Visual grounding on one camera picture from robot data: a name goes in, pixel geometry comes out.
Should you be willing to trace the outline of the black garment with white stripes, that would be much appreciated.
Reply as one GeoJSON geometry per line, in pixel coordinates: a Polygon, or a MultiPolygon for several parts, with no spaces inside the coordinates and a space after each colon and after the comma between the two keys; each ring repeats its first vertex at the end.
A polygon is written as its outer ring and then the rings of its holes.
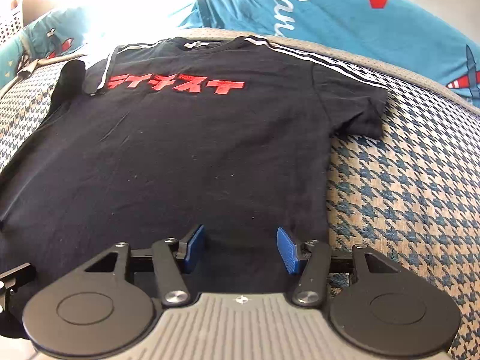
{"type": "Polygon", "coordinates": [[[327,242],[335,133],[378,139],[385,87],[258,37],[124,46],[60,73],[46,118],[1,172],[1,269],[31,263],[38,291],[127,242],[202,224],[192,292],[290,290],[276,232],[327,242]]]}

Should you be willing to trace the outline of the houndstooth blue beige mattress cover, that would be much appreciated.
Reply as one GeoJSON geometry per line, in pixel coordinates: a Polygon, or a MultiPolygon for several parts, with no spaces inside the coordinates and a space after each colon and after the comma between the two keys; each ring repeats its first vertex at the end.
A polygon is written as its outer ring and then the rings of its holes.
{"type": "Polygon", "coordinates": [[[446,290],[463,315],[456,359],[479,357],[479,110],[414,72],[320,44],[270,37],[388,88],[380,141],[333,141],[327,211],[337,250],[356,241],[446,290]]]}

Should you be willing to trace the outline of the white perforated laundry basket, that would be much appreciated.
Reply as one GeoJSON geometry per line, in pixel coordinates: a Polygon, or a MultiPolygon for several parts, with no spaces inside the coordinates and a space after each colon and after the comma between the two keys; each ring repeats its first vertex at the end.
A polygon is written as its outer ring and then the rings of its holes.
{"type": "Polygon", "coordinates": [[[3,45],[24,27],[22,5],[18,0],[12,0],[10,9],[1,13],[0,43],[3,45]]]}

